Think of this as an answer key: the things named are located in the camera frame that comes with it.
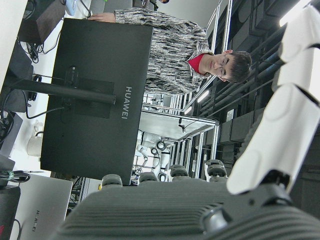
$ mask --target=gray patterned jacket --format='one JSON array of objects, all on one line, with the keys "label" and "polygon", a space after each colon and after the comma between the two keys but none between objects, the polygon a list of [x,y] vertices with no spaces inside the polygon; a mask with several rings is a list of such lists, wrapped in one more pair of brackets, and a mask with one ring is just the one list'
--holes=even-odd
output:
[{"label": "gray patterned jacket", "polygon": [[115,10],[115,21],[153,27],[145,92],[186,94],[195,91],[203,79],[188,60],[210,52],[206,32],[197,24],[141,8]]}]

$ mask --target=monitor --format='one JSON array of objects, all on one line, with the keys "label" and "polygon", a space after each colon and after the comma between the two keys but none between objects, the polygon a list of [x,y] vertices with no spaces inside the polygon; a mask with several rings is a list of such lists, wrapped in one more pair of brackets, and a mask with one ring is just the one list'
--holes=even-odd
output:
[{"label": "monitor", "polygon": [[49,96],[44,170],[130,184],[153,28],[65,19],[52,84],[115,95],[115,104]]}]

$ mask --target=laptop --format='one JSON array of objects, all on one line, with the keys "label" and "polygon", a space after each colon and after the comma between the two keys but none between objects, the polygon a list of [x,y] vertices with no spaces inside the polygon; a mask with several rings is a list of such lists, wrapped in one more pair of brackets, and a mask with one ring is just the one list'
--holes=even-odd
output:
[{"label": "laptop", "polygon": [[[19,184],[21,196],[15,219],[21,224],[21,240],[45,240],[65,220],[72,182],[31,174]],[[19,233],[14,223],[10,240]]]}]

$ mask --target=person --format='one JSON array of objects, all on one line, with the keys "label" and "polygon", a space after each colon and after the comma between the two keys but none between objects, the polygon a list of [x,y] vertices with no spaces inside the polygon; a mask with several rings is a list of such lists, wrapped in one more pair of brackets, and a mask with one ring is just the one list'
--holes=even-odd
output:
[{"label": "person", "polygon": [[210,75],[224,82],[242,83],[251,71],[249,53],[226,50],[214,55],[205,30],[189,20],[142,8],[99,13],[88,20],[153,27],[146,93],[187,94]]}]

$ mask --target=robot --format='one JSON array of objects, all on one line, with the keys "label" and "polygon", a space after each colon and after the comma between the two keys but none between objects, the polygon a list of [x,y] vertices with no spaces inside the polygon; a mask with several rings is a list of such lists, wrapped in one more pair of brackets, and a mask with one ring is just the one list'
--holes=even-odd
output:
[{"label": "robot", "polygon": [[151,171],[163,182],[166,179],[165,171],[170,160],[170,151],[159,135],[139,130],[136,149],[143,155],[142,166],[148,161],[148,148],[154,156]]}]

